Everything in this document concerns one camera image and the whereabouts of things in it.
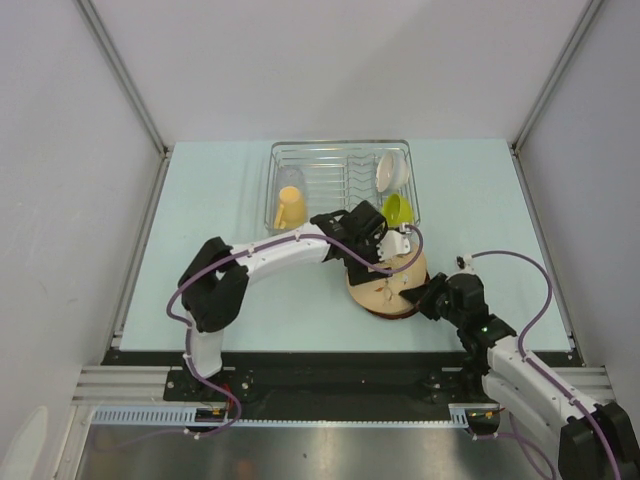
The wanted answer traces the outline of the beige bird pattern plate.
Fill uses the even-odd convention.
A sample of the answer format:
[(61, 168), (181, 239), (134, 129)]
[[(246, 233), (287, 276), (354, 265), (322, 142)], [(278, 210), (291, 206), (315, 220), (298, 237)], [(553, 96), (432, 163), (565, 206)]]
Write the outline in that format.
[(404, 299), (400, 292), (429, 282), (427, 260), (423, 252), (408, 269), (391, 277), (352, 286), (346, 281), (352, 299), (365, 310), (379, 317), (395, 320), (410, 317), (416, 307)]

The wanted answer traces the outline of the lime green bowl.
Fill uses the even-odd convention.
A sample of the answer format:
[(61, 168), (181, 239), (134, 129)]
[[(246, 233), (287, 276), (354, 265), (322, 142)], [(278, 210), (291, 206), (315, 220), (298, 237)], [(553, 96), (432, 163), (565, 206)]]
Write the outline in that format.
[(414, 223), (414, 212), (409, 200), (398, 193), (391, 194), (384, 201), (381, 213), (392, 228), (403, 223)]

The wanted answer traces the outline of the cream yellow handled mug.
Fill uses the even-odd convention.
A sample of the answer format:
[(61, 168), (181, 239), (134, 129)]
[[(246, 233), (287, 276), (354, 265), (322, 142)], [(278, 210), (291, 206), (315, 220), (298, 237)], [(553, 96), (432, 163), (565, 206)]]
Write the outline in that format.
[(302, 191), (294, 186), (283, 187), (278, 194), (273, 227), (276, 230), (295, 229), (305, 223), (306, 217), (306, 201)]

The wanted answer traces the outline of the metal wire dish rack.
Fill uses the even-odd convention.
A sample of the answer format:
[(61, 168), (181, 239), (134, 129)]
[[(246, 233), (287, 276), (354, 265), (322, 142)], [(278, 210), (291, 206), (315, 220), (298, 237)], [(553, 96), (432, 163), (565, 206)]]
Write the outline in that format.
[[(394, 151), (407, 160), (410, 170), (408, 183), (398, 191), (379, 193), (376, 189), (376, 170), (384, 153)], [(275, 177), (279, 168), (295, 166), (306, 177), (305, 197), (307, 216), (336, 210), (352, 210), (367, 200), (380, 209), (393, 193), (407, 198), (414, 212), (415, 225), (420, 223), (420, 207), (416, 193), (410, 145), (405, 140), (335, 140), (280, 141), (271, 147), (268, 174), (265, 180), (264, 225), (271, 234), (278, 193)]]

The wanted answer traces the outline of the white bowl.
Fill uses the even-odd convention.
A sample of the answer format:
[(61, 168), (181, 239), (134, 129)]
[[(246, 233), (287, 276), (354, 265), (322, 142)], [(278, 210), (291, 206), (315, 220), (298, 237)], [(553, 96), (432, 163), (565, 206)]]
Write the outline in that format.
[(400, 153), (387, 151), (378, 163), (376, 189), (388, 193), (402, 189), (409, 181), (410, 170), (407, 160)]

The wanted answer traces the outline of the clear glass cup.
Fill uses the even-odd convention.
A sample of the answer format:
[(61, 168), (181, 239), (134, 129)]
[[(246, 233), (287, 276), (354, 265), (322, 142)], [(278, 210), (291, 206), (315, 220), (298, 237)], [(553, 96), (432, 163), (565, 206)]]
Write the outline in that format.
[(275, 177), (275, 189), (279, 192), (285, 187), (295, 187), (301, 192), (305, 192), (307, 185), (304, 172), (295, 166), (279, 168)]

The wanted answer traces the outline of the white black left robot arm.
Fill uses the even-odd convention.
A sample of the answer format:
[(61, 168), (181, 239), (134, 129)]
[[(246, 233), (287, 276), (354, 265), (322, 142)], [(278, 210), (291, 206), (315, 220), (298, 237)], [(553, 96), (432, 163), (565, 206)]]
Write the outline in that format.
[(219, 392), (224, 329), (238, 317), (249, 285), (280, 270), (333, 259), (341, 259), (349, 282), (360, 285), (384, 278), (379, 264), (410, 250), (407, 237), (367, 201), (350, 212), (315, 215), (260, 242), (231, 246), (219, 237), (208, 240), (178, 281), (189, 322), (187, 389), (202, 400)]

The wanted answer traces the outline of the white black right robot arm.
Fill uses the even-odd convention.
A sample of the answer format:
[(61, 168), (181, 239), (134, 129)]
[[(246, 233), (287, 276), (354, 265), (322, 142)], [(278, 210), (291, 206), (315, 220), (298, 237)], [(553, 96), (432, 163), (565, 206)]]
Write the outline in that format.
[(469, 399), (489, 397), (508, 411), (513, 426), (534, 434), (535, 441), (510, 435), (527, 454), (556, 449), (544, 478), (638, 478), (639, 443), (626, 411), (587, 395), (526, 349), (516, 331), (490, 312), (478, 276), (438, 274), (401, 295), (427, 318), (455, 327), (469, 354), (471, 370), (461, 376)]

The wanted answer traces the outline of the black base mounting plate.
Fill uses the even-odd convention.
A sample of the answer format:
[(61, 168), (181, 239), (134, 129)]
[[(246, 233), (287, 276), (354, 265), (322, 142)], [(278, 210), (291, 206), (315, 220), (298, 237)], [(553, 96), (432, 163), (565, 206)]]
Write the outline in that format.
[(197, 404), (199, 424), (245, 421), (409, 422), (443, 420), (451, 404), (495, 407), (464, 352), (225, 352), (214, 389), (193, 379), (177, 352), (112, 349), (102, 363), (167, 367), (161, 398)]

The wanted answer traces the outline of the aluminium front rail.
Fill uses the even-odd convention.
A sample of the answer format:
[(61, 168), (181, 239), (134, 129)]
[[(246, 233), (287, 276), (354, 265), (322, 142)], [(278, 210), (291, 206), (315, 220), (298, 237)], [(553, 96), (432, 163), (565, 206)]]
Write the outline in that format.
[(169, 367), (85, 366), (80, 373), (73, 405), (155, 405), (163, 403)]

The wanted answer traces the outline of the aluminium frame post right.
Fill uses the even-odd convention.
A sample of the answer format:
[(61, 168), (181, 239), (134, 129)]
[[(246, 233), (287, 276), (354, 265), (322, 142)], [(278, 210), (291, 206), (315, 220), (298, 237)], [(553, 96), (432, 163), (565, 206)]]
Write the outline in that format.
[(516, 156), (520, 155), (531, 132), (543, 116), (561, 81), (568, 73), (572, 62), (586, 41), (586, 37), (598, 19), (601, 10), (607, 4), (608, 1), (605, 0), (589, 0), (585, 3), (531, 108), (511, 142), (511, 150)]

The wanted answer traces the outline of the aluminium frame post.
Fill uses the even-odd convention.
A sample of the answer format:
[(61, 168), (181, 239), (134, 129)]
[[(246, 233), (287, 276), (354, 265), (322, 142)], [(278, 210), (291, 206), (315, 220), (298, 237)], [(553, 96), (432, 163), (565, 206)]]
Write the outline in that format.
[(77, 8), (90, 35), (93, 37), (99, 52), (103, 56), (107, 67), (114, 76), (116, 83), (142, 127), (143, 132), (154, 150), (161, 158), (164, 158), (168, 152), (168, 146), (164, 142), (96, 5), (90, 0), (74, 0), (73, 4)]
[(605, 0), (589, 0), (585, 3), (531, 108), (511, 142), (511, 150), (516, 156), (520, 155), (531, 132), (543, 116), (561, 81), (568, 73), (572, 62), (586, 41), (586, 37), (598, 19), (601, 10), (607, 4), (608, 1)]

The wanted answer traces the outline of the aluminium frame post left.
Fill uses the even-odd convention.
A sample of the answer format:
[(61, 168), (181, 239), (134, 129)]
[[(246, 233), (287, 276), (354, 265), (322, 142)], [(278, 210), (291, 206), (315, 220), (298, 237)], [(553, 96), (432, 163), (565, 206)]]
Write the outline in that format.
[(168, 146), (164, 142), (96, 5), (90, 0), (74, 0), (73, 4), (77, 8), (90, 35), (93, 37), (99, 52), (103, 56), (107, 67), (114, 76), (116, 83), (142, 127), (143, 132), (154, 150), (161, 158), (164, 158), (168, 152)]

